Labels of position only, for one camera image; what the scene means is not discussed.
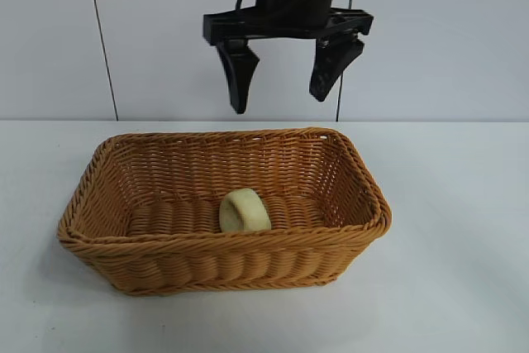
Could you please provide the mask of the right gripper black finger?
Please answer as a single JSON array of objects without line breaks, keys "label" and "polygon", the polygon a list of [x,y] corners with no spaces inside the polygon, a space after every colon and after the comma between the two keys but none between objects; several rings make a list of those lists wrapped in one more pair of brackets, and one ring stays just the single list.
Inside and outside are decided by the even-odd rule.
[{"label": "right gripper black finger", "polygon": [[222,41],[216,48],[226,75],[231,107],[237,114],[244,114],[251,80],[260,59],[248,46],[247,39]]}]

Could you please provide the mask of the right gripper scuffed finger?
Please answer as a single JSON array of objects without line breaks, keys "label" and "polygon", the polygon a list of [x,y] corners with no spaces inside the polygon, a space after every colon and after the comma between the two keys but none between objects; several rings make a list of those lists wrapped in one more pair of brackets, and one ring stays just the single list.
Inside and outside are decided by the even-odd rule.
[{"label": "right gripper scuffed finger", "polygon": [[318,102],[323,102],[338,78],[362,54],[364,47],[364,42],[357,35],[336,35],[318,40],[309,93]]}]

